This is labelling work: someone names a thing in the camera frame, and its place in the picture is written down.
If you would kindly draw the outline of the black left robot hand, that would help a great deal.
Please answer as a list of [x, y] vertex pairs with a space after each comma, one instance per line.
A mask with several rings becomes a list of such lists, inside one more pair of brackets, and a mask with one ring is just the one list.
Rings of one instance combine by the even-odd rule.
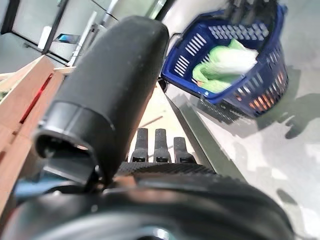
[[129, 141], [147, 105], [169, 41], [141, 16], [123, 20], [59, 88], [33, 135], [37, 154], [88, 149], [103, 190], [86, 183], [23, 203], [4, 240], [293, 240], [281, 207], [239, 180], [196, 163], [135, 168], [120, 180]]

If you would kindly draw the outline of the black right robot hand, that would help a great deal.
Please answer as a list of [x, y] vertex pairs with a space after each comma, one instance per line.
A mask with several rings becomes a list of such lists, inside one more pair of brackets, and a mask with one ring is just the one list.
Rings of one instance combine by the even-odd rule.
[[223, 18], [232, 24], [269, 23], [277, 15], [277, 0], [228, 0]]

